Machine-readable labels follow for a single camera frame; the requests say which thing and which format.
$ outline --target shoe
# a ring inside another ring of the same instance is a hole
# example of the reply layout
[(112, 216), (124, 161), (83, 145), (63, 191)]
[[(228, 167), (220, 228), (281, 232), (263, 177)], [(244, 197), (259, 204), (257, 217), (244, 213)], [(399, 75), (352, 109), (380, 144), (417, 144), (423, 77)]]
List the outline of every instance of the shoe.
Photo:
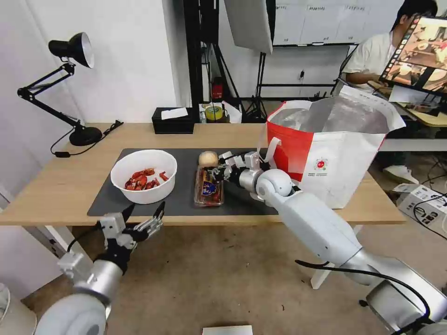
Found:
[(419, 184), (419, 180), (411, 175), (411, 170), (404, 165), (391, 165), (383, 169), (383, 173), (400, 183)]

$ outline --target lamp shade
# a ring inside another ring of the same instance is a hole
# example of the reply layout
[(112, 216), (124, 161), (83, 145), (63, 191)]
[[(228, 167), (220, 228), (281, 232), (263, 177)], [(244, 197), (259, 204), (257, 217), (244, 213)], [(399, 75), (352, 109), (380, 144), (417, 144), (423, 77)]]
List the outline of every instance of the lamp shade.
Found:
[(93, 68), (95, 64), (92, 45), (86, 33), (77, 33), (68, 42), (51, 40), (48, 48), (54, 56), (73, 58), (85, 67)]

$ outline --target white t-shirt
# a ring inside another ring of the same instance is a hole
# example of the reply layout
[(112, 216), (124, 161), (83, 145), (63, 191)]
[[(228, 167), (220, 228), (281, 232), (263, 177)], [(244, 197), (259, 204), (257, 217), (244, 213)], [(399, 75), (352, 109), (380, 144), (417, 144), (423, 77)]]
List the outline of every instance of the white t-shirt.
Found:
[[(396, 50), (392, 45), (392, 40), (393, 33), (391, 32), (375, 35), (360, 43), (343, 69), (343, 73), (362, 72), (381, 75)], [(368, 93), (374, 92), (368, 84), (352, 84), (352, 86)]]

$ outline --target wooden table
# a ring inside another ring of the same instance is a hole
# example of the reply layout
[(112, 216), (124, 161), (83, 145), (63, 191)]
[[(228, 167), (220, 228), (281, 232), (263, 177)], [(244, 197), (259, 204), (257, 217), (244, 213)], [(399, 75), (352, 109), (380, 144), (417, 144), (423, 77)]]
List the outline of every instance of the wooden table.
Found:
[[(109, 124), (92, 124), (101, 130)], [(66, 226), (93, 226), (87, 216), (104, 180), (125, 148), (256, 147), (262, 124), (196, 124), (194, 134), (156, 135), (151, 124), (124, 124), (93, 149), (79, 156), (54, 158), (0, 214), (0, 225), (45, 226), (67, 249), (73, 236)], [(69, 152), (80, 151), (71, 145)], [(403, 215), (366, 173), (349, 204), (336, 211), (359, 231), (362, 225), (402, 224)], [(129, 222), (147, 217), (132, 216)], [(277, 224), (277, 215), (165, 216), (165, 225), (214, 226)], [(74, 251), (83, 252), (79, 244)], [(320, 275), (315, 280), (321, 284)]]
[[(368, 85), (376, 90), (382, 87), (382, 85), (374, 81), (369, 81)], [(379, 92), (381, 93), (381, 95), (384, 96), (384, 98), (388, 99), (391, 95), (391, 91), (392, 87), (384, 87), (380, 89)], [(417, 112), (411, 108), (407, 108), (406, 107), (407, 103), (396, 102), (395, 105), (399, 105), (408, 114), (410, 114), (410, 116), (414, 116), (418, 121), (420, 121), (421, 123), (425, 124), (428, 127), (436, 127), (436, 128), (447, 127), (447, 114), (445, 113), (439, 113), (438, 116), (432, 116), (426, 113)]]
[[(369, 81), (368, 85), (377, 90), (378, 96), (388, 100), (392, 88), (383, 87), (374, 81)], [(419, 121), (427, 127), (444, 128), (447, 127), (447, 114), (439, 113), (438, 116), (428, 115), (417, 112), (414, 109), (407, 108), (407, 103), (393, 102), (397, 111), (401, 115), (406, 115), (412, 120)], [(380, 147), (380, 151), (445, 151), (447, 148), (447, 139), (439, 138), (411, 138), (411, 139), (385, 139)]]

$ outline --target lamp arm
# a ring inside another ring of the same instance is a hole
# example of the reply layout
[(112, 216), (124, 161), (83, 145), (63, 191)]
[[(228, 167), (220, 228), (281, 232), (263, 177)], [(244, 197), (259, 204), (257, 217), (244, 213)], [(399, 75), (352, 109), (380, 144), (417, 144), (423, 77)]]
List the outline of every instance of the lamp arm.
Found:
[[(58, 73), (62, 70), (65, 70), (67, 72), (67, 74), (64, 75), (63, 77), (61, 77), (51, 83), (48, 83), (48, 84), (37, 85), (40, 82), (44, 81), (45, 79), (50, 78), (51, 76), (55, 75), (56, 73)], [(48, 105), (44, 104), (43, 102), (36, 99), (36, 95), (38, 95), (39, 93), (42, 93), (43, 91), (49, 89), (50, 87), (53, 87), (54, 85), (60, 83), (61, 81), (65, 80), (66, 78), (71, 77), (74, 73), (75, 73), (75, 65), (72, 63), (65, 63), (58, 69), (54, 70), (53, 72), (50, 72), (49, 74), (38, 79), (37, 81), (33, 82), (32, 84), (22, 87), (22, 88), (19, 88), (17, 90), (17, 94), (22, 99), (24, 99), (28, 102), (31, 102), (33, 105), (47, 111), (51, 115), (68, 123), (69, 125), (71, 125), (75, 128), (79, 128), (79, 127), (84, 128), (84, 126), (81, 125), (80, 120), (75, 121), (75, 120), (71, 119), (69, 116), (65, 115), (64, 113), (61, 113), (61, 112), (55, 110), (54, 108), (51, 108), (50, 106), (48, 106)]]

